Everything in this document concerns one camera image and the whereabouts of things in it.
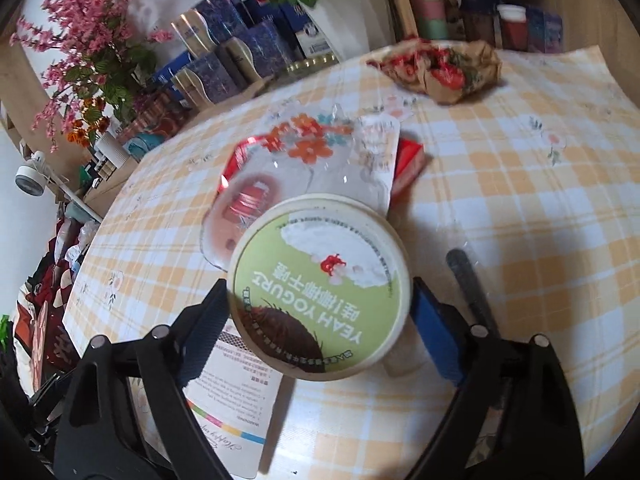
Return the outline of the blue gold gift box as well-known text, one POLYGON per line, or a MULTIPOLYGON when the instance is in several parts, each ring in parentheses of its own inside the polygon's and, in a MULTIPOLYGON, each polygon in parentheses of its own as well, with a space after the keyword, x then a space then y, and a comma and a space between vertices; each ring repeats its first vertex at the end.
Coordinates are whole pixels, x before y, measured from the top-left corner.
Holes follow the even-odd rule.
POLYGON ((171 81, 198 110, 227 101, 241 92, 241 85, 215 52, 186 64, 171 81))

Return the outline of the checkered yellow tablecloth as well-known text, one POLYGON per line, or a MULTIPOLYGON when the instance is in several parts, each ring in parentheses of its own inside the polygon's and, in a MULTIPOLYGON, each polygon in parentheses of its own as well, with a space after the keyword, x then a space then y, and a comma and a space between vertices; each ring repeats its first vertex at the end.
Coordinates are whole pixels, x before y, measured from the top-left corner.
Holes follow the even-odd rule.
MULTIPOLYGON (((444 255, 474 259, 506 338, 547 335, 596 466, 639 402, 639 112, 597 48, 502 52, 501 82, 452 107, 401 102, 431 162, 390 211, 410 266, 458 304, 444 255)), ((359 115, 399 91, 349 61, 220 115, 146 155, 106 214, 64 314, 78 350, 103 334, 143 336, 196 304, 218 278, 201 224, 235 144, 288 104, 359 115)), ((260 473, 275 479, 400 479, 452 396, 431 363, 341 382, 285 382, 260 473)))

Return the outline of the black plastic spoon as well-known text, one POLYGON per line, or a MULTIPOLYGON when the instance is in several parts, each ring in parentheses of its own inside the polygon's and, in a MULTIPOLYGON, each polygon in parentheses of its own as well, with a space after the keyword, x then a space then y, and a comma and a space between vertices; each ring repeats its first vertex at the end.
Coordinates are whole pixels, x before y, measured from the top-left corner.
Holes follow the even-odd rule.
POLYGON ((499 327, 492 315, 484 288, 466 252, 461 248, 451 249, 447 252, 446 263, 454 274, 475 321, 485 326, 491 336, 500 338, 499 327))

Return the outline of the white blue milk carton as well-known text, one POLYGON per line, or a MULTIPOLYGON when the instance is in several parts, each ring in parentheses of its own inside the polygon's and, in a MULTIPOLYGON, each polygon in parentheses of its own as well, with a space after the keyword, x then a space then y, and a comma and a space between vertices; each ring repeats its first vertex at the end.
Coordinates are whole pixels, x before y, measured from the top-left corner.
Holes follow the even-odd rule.
POLYGON ((331 54, 332 49, 326 41, 326 36, 320 32, 313 22, 306 23, 296 33, 299 47, 306 58, 314 58, 318 55, 331 54))

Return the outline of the green yogurt cup lid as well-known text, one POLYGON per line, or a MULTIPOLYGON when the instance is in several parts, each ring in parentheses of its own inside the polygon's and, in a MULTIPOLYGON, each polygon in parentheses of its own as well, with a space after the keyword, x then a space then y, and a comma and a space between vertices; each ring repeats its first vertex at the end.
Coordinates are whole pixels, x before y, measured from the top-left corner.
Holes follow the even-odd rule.
POLYGON ((371 207, 308 194, 242 235, 227 276, 233 322, 266 364, 297 379, 354 376, 390 352, 412 295, 398 234, 371 207))

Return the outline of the pink artificial flower bunch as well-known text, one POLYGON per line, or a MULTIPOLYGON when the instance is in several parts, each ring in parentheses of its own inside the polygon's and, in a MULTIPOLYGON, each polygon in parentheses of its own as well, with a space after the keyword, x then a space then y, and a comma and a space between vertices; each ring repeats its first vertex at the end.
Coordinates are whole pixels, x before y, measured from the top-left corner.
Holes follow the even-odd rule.
POLYGON ((113 120, 128 125, 149 89, 157 66, 153 44, 171 40, 166 29, 148 39, 134 38, 132 0, 43 0, 48 24, 21 16, 11 36, 35 52, 58 52, 42 73, 46 105, 35 114, 32 130, 42 130, 50 152, 65 141, 91 148, 107 134, 113 120))

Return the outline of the crumpled brown red paper bag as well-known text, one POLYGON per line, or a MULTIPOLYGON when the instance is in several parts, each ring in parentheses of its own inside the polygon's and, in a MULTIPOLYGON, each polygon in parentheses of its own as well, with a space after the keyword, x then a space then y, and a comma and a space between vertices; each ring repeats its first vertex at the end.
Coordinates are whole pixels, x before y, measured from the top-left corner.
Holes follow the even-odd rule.
POLYGON ((401 41, 379 58, 369 58, 367 66, 440 105, 498 84, 502 69, 496 49, 484 40, 449 47, 422 38, 401 41))

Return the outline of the gold decorative tray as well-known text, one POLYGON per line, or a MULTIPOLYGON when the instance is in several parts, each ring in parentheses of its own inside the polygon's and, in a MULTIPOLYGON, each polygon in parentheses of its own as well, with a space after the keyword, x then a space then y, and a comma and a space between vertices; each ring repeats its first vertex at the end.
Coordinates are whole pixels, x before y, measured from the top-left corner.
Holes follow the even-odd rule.
POLYGON ((304 60, 296 61, 286 66, 284 70, 278 73, 278 76, 284 79, 299 80, 321 72, 339 62, 333 53, 317 55, 313 58, 305 58, 304 60))

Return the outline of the white instruction card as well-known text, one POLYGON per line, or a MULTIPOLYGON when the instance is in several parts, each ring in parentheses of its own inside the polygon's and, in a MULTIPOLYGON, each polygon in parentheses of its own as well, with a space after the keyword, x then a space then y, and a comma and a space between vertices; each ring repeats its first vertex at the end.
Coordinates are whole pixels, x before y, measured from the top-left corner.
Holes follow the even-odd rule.
POLYGON ((282 374, 258 359, 229 320, 199 378, 184 395, 205 437, 233 477, 254 479, 282 374))

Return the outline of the clear floral plastic package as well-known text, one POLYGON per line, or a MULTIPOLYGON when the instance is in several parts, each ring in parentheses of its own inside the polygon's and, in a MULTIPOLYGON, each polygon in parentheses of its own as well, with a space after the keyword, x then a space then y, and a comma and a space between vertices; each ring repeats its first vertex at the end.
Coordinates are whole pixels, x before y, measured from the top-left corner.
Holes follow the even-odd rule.
POLYGON ((233 249, 262 214, 306 194, 344 196, 386 216, 399 137, 400 121, 390 114, 349 118, 339 106, 328 112, 292 106, 265 133, 235 145, 203 218, 205 260, 227 270, 233 249))

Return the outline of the red cigarette box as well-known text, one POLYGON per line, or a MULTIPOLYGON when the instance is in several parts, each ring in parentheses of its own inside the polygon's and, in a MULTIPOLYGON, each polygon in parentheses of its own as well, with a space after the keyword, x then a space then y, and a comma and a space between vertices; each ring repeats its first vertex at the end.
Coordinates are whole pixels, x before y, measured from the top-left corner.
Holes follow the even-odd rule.
POLYGON ((424 146, 401 136, 398 141, 396 166, 390 196, 394 200, 413 184, 427 164, 424 146))

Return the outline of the white desk lamp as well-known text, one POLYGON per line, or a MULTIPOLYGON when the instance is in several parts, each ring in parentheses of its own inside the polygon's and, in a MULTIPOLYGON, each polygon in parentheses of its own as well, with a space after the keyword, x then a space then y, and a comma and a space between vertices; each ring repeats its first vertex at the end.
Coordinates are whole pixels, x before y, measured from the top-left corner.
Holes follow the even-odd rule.
POLYGON ((43 196, 44 190, 51 183, 63 192, 67 190, 66 182, 49 166, 42 151, 32 153, 29 159, 18 167, 14 182, 21 191, 35 197, 43 196))

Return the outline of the red paper cup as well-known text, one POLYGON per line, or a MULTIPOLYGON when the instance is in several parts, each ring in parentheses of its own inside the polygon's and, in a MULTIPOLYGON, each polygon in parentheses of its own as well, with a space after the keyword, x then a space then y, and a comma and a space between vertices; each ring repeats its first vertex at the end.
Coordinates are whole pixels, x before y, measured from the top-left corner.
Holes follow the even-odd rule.
POLYGON ((502 44, 506 50, 526 51, 528 48, 528 25, 525 6, 499 4, 502 44))

